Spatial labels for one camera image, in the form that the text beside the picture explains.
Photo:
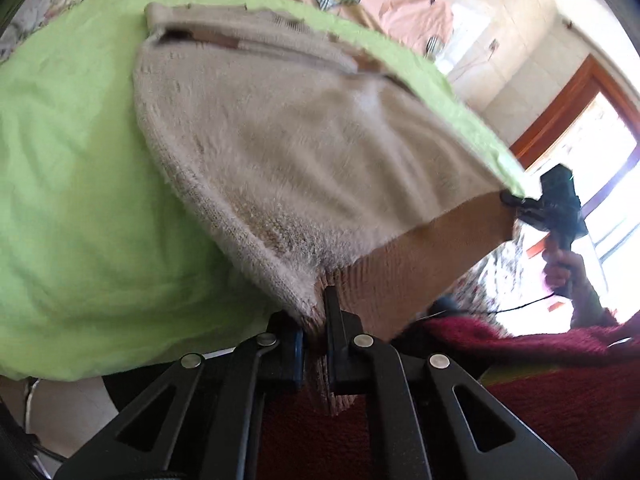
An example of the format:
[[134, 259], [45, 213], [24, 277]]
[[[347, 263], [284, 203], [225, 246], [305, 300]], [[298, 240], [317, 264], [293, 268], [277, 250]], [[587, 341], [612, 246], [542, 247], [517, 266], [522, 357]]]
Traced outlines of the person's right hand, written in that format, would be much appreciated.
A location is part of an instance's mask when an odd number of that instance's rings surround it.
[[544, 281], [552, 292], [559, 292], [562, 287], [567, 286], [572, 289], [570, 301], [573, 315], [570, 326], [597, 326], [602, 318], [603, 308], [596, 290], [587, 278], [582, 256], [559, 248], [558, 242], [551, 235], [544, 239], [542, 256], [546, 262]]

